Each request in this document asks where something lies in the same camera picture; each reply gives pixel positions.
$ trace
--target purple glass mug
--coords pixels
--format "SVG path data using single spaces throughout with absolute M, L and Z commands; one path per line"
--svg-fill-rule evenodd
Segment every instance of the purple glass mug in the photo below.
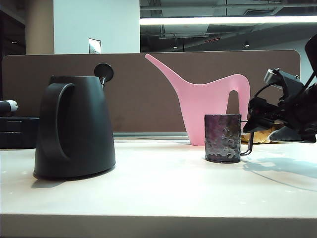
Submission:
M 252 150 L 241 153 L 241 115 L 205 115 L 205 151 L 206 160 L 216 163 L 237 163 L 241 155 L 248 155 Z

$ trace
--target kettle handle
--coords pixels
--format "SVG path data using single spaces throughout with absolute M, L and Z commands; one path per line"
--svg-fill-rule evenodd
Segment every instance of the kettle handle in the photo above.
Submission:
M 69 160 L 59 141 L 57 117 L 60 100 L 64 92 L 71 87 L 75 87 L 75 84 L 52 83 L 47 87 L 42 99 L 39 137 L 43 151 L 53 159 Z

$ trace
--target fluorescent light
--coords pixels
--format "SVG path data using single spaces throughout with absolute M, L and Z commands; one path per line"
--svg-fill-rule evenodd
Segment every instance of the fluorescent light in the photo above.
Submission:
M 309 23 L 317 22 L 317 16 L 233 16 L 233 17 L 176 17 L 140 18 L 140 25 L 197 25 L 243 23 Z

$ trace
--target white wall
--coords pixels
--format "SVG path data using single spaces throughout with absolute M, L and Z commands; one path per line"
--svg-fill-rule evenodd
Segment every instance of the white wall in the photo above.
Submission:
M 102 53 L 140 52 L 139 0 L 53 0 L 55 54 L 88 53 L 88 38 Z

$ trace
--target brown partition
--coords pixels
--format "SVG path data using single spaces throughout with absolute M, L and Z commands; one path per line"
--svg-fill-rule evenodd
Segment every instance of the brown partition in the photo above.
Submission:
M 106 62 L 114 70 L 112 81 L 106 84 L 105 95 L 115 132 L 185 131 L 174 89 L 144 55 L 8 56 L 2 62 L 3 97 L 18 102 L 18 116 L 38 116 L 41 97 L 51 75 L 93 75 L 95 65 Z M 265 85 L 263 77 L 269 68 L 279 67 L 293 75 L 300 72 L 299 54 L 292 50 L 152 55 L 192 83 L 202 84 L 242 74 L 250 82 L 251 95 Z M 270 87 L 262 95 L 274 103 L 281 92 Z M 227 111 L 238 112 L 236 95 L 230 94 Z

